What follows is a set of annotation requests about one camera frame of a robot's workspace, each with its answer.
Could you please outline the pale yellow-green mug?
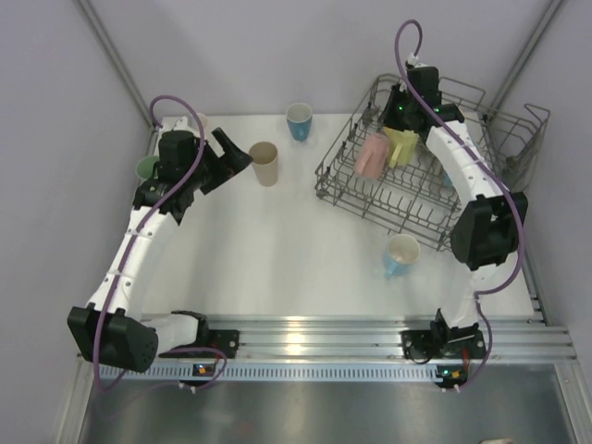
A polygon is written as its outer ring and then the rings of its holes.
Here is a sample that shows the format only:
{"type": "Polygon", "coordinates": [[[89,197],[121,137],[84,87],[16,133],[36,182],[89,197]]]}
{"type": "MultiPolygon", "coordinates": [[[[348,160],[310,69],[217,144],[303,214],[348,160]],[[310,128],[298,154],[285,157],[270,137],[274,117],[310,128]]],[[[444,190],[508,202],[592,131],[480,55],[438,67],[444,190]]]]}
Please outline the pale yellow-green mug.
{"type": "Polygon", "coordinates": [[[384,128],[389,140],[388,166],[406,166],[413,158],[419,135],[412,130],[384,128]]]}

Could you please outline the white mug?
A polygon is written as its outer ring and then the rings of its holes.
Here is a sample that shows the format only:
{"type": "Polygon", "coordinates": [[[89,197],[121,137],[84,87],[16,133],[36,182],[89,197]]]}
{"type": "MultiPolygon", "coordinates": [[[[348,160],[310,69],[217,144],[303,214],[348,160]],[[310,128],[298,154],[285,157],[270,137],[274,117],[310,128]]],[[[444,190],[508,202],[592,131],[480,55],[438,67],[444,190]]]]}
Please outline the white mug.
{"type": "Polygon", "coordinates": [[[208,118],[207,118],[207,116],[204,115],[203,113],[198,113],[197,116],[199,118],[199,121],[202,124],[204,134],[207,135],[208,134],[208,118]]]}

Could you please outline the pink mug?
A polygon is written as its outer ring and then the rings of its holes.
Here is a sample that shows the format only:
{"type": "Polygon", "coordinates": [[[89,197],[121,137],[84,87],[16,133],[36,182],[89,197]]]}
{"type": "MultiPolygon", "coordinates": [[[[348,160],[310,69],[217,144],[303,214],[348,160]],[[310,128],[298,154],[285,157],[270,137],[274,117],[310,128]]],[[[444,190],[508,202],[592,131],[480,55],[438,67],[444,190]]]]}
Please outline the pink mug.
{"type": "Polygon", "coordinates": [[[387,162],[389,139],[382,133],[368,135],[355,162],[354,171],[367,179],[378,179],[387,162]]]}

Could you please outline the blue butterfly mug orange inside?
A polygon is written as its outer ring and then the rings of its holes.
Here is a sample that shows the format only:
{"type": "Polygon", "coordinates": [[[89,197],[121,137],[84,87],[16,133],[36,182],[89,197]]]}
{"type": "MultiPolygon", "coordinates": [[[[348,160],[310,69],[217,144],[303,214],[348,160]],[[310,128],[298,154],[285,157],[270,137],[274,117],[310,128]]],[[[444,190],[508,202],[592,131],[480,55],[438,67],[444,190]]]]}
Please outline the blue butterfly mug orange inside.
{"type": "Polygon", "coordinates": [[[452,181],[450,179],[450,176],[446,172],[442,173],[442,184],[447,190],[453,189],[453,185],[452,185],[452,181]]]}

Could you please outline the light blue mug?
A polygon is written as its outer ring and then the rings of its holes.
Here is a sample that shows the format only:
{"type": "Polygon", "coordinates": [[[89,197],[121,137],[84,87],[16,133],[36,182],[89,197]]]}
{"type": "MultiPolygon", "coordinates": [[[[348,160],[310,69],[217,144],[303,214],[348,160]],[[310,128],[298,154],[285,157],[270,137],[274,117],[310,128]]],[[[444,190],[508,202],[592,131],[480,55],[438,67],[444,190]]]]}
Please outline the light blue mug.
{"type": "Polygon", "coordinates": [[[383,254],[385,278],[394,278],[407,274],[418,261],[421,247],[417,239],[408,234],[391,237],[383,254]]]}

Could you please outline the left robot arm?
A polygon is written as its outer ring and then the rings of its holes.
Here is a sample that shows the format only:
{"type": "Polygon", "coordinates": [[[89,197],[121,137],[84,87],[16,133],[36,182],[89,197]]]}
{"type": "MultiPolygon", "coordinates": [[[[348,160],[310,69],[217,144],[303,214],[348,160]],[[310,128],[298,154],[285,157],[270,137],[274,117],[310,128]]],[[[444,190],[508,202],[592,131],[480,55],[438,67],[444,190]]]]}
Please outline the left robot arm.
{"type": "Polygon", "coordinates": [[[135,191],[112,265],[86,305],[68,314],[68,328],[86,361],[142,373],[158,355],[174,349],[193,357],[209,350],[211,336],[202,314],[178,310],[142,321],[149,281],[194,194],[210,193],[252,162],[221,128],[209,135],[221,154],[185,118],[161,129],[158,159],[135,191]]]}

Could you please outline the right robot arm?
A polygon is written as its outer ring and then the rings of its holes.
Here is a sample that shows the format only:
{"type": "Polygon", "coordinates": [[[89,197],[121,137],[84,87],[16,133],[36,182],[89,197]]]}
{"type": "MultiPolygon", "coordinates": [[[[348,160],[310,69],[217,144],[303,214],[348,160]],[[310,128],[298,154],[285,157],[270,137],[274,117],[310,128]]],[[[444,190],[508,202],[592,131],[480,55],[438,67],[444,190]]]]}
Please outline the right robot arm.
{"type": "Polygon", "coordinates": [[[436,157],[457,194],[461,212],[450,231],[450,249],[458,265],[450,297],[429,328],[402,333],[404,355],[416,364],[434,358],[482,359],[485,334],[478,325],[479,299],[503,290],[488,288],[512,253],[524,253],[521,236],[528,201],[511,192],[478,152],[463,113],[442,100],[438,69],[407,66],[393,86],[382,116],[385,127],[410,130],[436,157]]]}

